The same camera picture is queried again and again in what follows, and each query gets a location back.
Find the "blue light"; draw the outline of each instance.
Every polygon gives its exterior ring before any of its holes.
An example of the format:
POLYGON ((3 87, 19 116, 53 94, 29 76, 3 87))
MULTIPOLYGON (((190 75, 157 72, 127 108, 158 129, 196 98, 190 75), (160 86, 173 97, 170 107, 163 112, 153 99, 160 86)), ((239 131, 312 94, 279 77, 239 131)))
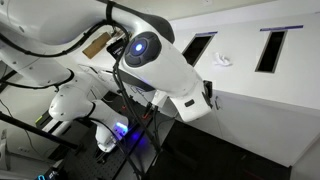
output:
POLYGON ((38 180, 46 180, 46 178, 43 175, 38 176, 38 180))
POLYGON ((142 44, 138 44, 136 46, 136 51, 141 51, 142 48, 143 48, 142 44))
POLYGON ((133 139, 133 140, 135 140, 135 141, 136 141, 136 140, 138 140, 138 139, 139 139, 139 135, 140 135, 140 134, 139 134, 139 132, 135 132, 135 133, 133 133, 133 134, 132 134, 132 136, 131 136, 131 137, 132 137, 132 139, 133 139))
POLYGON ((128 127, 121 124, 121 123, 117 123, 116 126, 118 126, 119 128, 121 128, 124 131, 124 134, 126 134, 128 132, 128 127))

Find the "black cable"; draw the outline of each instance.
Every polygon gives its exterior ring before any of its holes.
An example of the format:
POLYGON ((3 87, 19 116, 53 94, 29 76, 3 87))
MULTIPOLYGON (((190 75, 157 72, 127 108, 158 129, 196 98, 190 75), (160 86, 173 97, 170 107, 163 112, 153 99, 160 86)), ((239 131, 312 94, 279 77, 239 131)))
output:
POLYGON ((150 139, 151 143, 155 147, 155 150, 157 152, 160 152, 160 149, 161 149, 160 145, 155 141, 154 136, 150 133, 150 131, 147 129, 147 127, 144 125, 144 123, 141 121, 141 119, 139 118, 139 116, 135 112, 133 105, 131 104, 131 101, 129 99, 129 96, 126 92, 126 89, 123 85, 123 82, 121 80, 121 74, 119 72, 119 63, 120 63, 120 60, 124 54, 125 48, 126 48, 127 44, 129 43, 129 39, 130 39, 129 33, 121 24, 114 22, 113 25, 118 27, 119 29, 121 29, 126 35, 123 49, 122 49, 120 55, 116 58, 116 63, 113 66, 113 78, 120 89, 119 92, 122 94, 122 98, 124 100, 125 105, 128 107, 129 112, 133 115, 134 119, 136 119, 136 121, 139 123, 139 125, 142 127, 142 129, 146 132, 148 138, 150 139))
POLYGON ((157 143, 160 144, 159 133, 157 130, 157 113, 158 113, 158 106, 155 106, 153 110, 154 136, 156 138, 157 143))
POLYGON ((168 120, 161 121, 159 124, 157 124, 156 121, 154 122, 154 124, 155 124, 155 136, 158 138, 157 140, 158 140, 159 144, 161 144, 160 138, 159 138, 159 127, 160 127, 160 125, 163 124, 163 123, 165 123, 165 122, 169 122, 169 121, 175 120, 175 118, 177 117, 177 115, 178 115, 178 113, 176 113, 175 116, 171 117, 171 118, 168 119, 168 120))
POLYGON ((9 113, 9 115, 11 116, 11 117, 13 117, 12 116, 12 114, 11 114, 11 111, 10 111, 10 109, 2 102, 2 100, 0 99, 0 103, 3 105, 3 107, 5 107, 6 109, 7 109, 7 111, 8 111, 8 113, 9 113))
MULTIPOLYGON (((0 103, 7 109, 9 115, 13 118, 10 109, 8 108, 8 106, 6 106, 6 105, 3 103, 3 101, 2 101, 1 99, 0 99, 0 103)), ((49 166, 49 168, 50 168, 50 164, 49 164, 49 163, 45 160, 45 158, 43 158, 43 157, 41 156, 41 154, 34 148, 33 143, 32 143, 32 140, 31 140, 31 138, 30 138, 30 135, 29 135, 28 131, 26 131, 26 130, 24 130, 24 131, 25 131, 26 134, 27 134, 27 137, 28 137, 28 139, 29 139, 29 144, 30 144, 31 148, 33 149, 33 151, 34 151, 35 153, 37 153, 37 155, 38 155, 38 156, 49 166)))
POLYGON ((0 33, 0 40, 3 41, 8 46, 12 47, 13 49, 24 53, 25 55, 41 57, 41 58, 54 58, 54 57, 60 57, 60 56, 67 55, 70 52, 78 49, 80 46, 83 45, 83 43, 85 43, 89 39, 89 37, 93 33, 95 33, 99 28, 101 28, 104 25, 107 25, 105 20, 95 24, 86 33, 84 33, 83 37, 79 41, 77 41, 73 46, 71 46, 70 48, 68 48, 68 49, 66 49, 66 50, 64 50, 64 51, 62 51, 60 53, 57 53, 57 54, 45 55, 45 54, 34 53, 34 52, 29 51, 29 50, 23 49, 22 47, 16 45, 12 41, 10 41, 8 38, 6 38, 2 33, 0 33))
POLYGON ((140 180, 140 176, 144 176, 144 173, 141 172, 137 166, 134 164, 134 162, 132 161, 132 159, 130 158, 130 156, 128 155, 128 153, 126 152, 124 146, 122 145, 120 139, 118 138, 118 136, 111 130, 111 128, 109 128, 106 124, 102 123, 100 120, 98 119, 95 119, 95 118, 91 118, 91 117, 87 117, 87 118, 77 118, 75 120, 90 120, 90 121, 93 121, 93 122, 97 122, 97 123, 100 123, 102 124, 104 127, 106 127, 113 135, 113 137, 115 138, 115 144, 118 146, 118 148, 120 149, 120 151, 125 155, 125 158, 127 159, 127 161, 129 162, 129 164, 131 165, 134 173, 136 174, 136 177, 138 180, 140 180))
POLYGON ((7 84, 7 85, 10 85, 10 86, 13 86, 13 87, 17 87, 17 88, 33 89, 33 90, 47 89, 47 88, 52 87, 52 86, 58 87, 58 86, 60 86, 60 85, 62 85, 62 84, 65 84, 65 83, 71 81, 71 80, 74 78, 74 72, 73 72, 72 70, 70 70, 70 69, 68 69, 68 70, 70 71, 71 74, 70 74, 70 76, 69 76, 66 80, 64 80, 64 81, 62 81, 62 82, 60 82, 60 83, 50 84, 50 85, 42 86, 42 87, 33 87, 33 86, 26 86, 26 85, 21 85, 21 84, 15 84, 15 83, 12 83, 12 82, 5 81, 5 80, 3 80, 3 79, 0 79, 0 83, 7 84))

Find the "metal rod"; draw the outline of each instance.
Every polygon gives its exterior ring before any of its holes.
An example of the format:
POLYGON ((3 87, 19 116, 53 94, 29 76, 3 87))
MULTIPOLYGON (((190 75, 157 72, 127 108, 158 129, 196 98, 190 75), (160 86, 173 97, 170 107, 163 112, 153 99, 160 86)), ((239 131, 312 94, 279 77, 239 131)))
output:
POLYGON ((78 145, 76 145, 76 144, 73 144, 73 143, 68 142, 66 140, 63 140, 63 139, 60 139, 60 138, 58 138, 58 137, 56 137, 56 136, 54 136, 52 134, 49 134, 49 133, 44 132, 44 131, 42 131, 40 129, 37 129, 37 128, 29 125, 29 124, 26 124, 26 123, 24 123, 22 121, 19 121, 19 120, 15 119, 15 118, 12 118, 10 116, 7 116, 7 115, 3 114, 1 111, 0 111, 0 120, 2 120, 4 122, 7 122, 9 124, 12 124, 12 125, 14 125, 16 127, 22 128, 24 130, 27 130, 29 132, 32 132, 34 134, 37 134, 39 136, 42 136, 44 138, 47 138, 47 139, 49 139, 49 140, 51 140, 53 142, 56 142, 56 143, 61 144, 61 145, 64 145, 64 146, 66 146, 68 148, 71 148, 71 149, 74 149, 74 150, 78 149, 78 145))
MULTIPOLYGON (((17 74, 16 71, 12 70, 10 73, 8 73, 7 75, 5 75, 2 80, 8 80, 10 79, 12 76, 14 76, 15 74, 17 74)), ((0 83, 0 93, 7 87, 7 84, 4 83, 0 83)))

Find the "ceiling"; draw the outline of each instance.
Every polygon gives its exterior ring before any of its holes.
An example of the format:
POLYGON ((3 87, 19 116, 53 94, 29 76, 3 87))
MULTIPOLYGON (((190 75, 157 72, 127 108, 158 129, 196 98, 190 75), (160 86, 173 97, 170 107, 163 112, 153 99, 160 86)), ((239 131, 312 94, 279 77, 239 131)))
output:
POLYGON ((140 12, 168 20, 208 14, 274 0, 114 0, 140 12))

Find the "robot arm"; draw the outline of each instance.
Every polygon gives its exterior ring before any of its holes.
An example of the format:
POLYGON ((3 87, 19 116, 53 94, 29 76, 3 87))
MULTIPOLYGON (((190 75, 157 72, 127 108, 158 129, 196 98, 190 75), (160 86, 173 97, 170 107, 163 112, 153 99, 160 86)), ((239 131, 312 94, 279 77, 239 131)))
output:
MULTIPOLYGON (((95 0, 4 0, 0 19, 23 36, 59 45, 105 19, 106 7, 95 0)), ((158 90, 154 104, 161 106, 169 97, 184 121, 211 111, 211 89, 172 45, 168 21, 119 4, 112 9, 112 19, 133 32, 120 68, 158 90)))
MULTIPOLYGON (((3 0, 0 21, 25 38, 61 45, 106 19, 106 8, 107 4, 95 0, 3 0)), ((201 77, 172 45, 174 34, 168 21, 118 4, 112 9, 112 19, 133 32, 120 68, 157 89, 155 105, 163 105, 169 97, 184 121, 195 120, 211 111, 208 92, 211 88, 206 88, 201 77)), ((39 85, 63 82, 70 76, 67 69, 52 59, 25 56, 4 44, 1 47, 0 55, 6 63, 39 85)), ((91 115, 119 131, 121 137, 120 131, 128 125, 128 120, 100 101, 93 102, 94 108, 85 96, 90 90, 86 78, 82 73, 75 73, 72 81, 63 85, 53 99, 50 114, 61 121, 91 115)), ((98 145, 109 152, 113 148, 111 133, 96 124, 98 145)))

